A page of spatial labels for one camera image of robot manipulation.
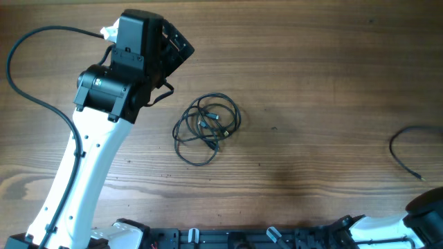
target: cable connector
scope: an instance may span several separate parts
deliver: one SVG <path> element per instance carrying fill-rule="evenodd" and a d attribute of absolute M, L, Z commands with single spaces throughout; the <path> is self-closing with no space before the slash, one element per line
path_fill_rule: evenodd
<path fill-rule="evenodd" d="M 215 150 L 215 147 L 217 146 L 217 144 L 213 141 L 205 141 L 205 143 L 208 145 L 208 147 L 210 147 L 211 150 Z"/>
<path fill-rule="evenodd" d="M 209 128 L 208 124 L 206 124 L 206 122 L 204 122 L 204 121 L 202 121 L 202 120 L 199 121 L 199 125 L 200 125 L 201 127 L 203 127 L 204 129 Z"/>
<path fill-rule="evenodd" d="M 217 114 L 215 114 L 215 113 L 207 113 L 206 117 L 212 118 L 213 120 L 218 120 L 219 119 L 219 116 Z"/>

